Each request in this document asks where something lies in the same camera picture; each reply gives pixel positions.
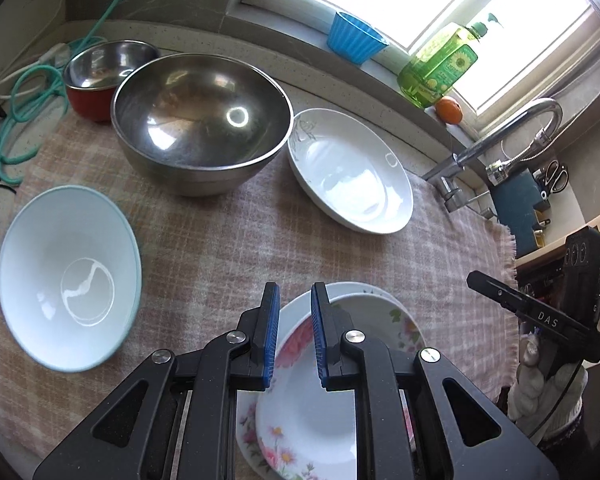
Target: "floral plate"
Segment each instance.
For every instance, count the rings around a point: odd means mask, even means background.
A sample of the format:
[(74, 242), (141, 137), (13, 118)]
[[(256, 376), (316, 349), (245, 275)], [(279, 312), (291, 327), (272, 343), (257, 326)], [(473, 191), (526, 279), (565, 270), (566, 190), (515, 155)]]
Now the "floral plate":
[[(363, 293), (378, 294), (379, 296), (397, 302), (391, 294), (385, 292), (381, 288), (359, 282), (329, 283), (327, 285), (327, 293), (332, 300), (337, 300), (340, 297), (349, 294)], [(310, 316), (310, 314), (310, 292), (298, 296), (280, 310), (280, 321), (278, 323), (278, 351), (280, 351), (283, 342), (288, 339), (289, 335), (293, 333), (296, 328)], [(401, 323), (404, 325), (402, 317), (407, 318), (408, 316), (403, 315), (400, 317), (398, 314), (397, 318), (392, 318), (396, 320), (396, 326)], [(269, 466), (269, 463), (264, 458), (260, 446), (258, 445), (256, 435), (256, 402), (259, 395), (261, 394), (257, 392), (238, 392), (235, 436), (242, 455), (258, 475), (265, 480), (280, 480), (280, 475)]]
[[(420, 331), (388, 295), (358, 292), (333, 298), (354, 325), (390, 348), (423, 348)], [(406, 402), (404, 415), (413, 436)], [(327, 392), (316, 371), (311, 319), (305, 319), (276, 355), (271, 386), (258, 397), (256, 437), (270, 468), (287, 480), (349, 480), (356, 475), (352, 391)]]

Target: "black gripper frame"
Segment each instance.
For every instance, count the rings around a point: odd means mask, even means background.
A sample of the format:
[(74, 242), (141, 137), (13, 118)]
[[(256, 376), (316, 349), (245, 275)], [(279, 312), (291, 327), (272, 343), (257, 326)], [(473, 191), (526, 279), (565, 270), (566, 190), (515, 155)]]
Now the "black gripper frame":
[(427, 480), (558, 479), (544, 454), (440, 352), (408, 355), (369, 335), (350, 342), (356, 327), (330, 305), (324, 283), (314, 284), (311, 301), (326, 342), (322, 384), (355, 391), (358, 480), (413, 480), (417, 470)]
[(269, 385), (265, 346), (280, 290), (202, 350), (156, 351), (42, 461), (34, 480), (168, 480), (187, 393), (178, 480), (233, 480), (236, 390)]

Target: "scissors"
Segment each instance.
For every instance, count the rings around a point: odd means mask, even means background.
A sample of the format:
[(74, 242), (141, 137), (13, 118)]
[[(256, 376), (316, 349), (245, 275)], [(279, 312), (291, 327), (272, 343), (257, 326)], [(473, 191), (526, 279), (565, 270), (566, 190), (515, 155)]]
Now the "scissors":
[(551, 193), (564, 191), (569, 183), (569, 171), (565, 165), (554, 159), (549, 162), (539, 181), (542, 199), (546, 200)]

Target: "green dish soap bottle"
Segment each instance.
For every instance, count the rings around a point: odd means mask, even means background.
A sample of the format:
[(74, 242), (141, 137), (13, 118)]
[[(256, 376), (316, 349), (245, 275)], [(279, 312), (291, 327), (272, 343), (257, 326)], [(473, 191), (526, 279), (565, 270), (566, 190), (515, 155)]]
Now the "green dish soap bottle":
[[(498, 22), (489, 14), (490, 22)], [(398, 74), (398, 86), (420, 108), (433, 106), (478, 59), (469, 45), (487, 33), (483, 22), (469, 27), (449, 23)]]

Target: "handheld device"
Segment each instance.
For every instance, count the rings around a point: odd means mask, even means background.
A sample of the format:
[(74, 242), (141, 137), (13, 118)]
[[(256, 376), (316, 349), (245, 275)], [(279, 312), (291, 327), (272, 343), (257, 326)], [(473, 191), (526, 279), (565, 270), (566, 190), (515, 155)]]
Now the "handheld device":
[(483, 272), (470, 272), (469, 288), (497, 301), (541, 330), (539, 370), (549, 378), (563, 364), (600, 361), (600, 232), (585, 227), (567, 236), (559, 308), (538, 301)]

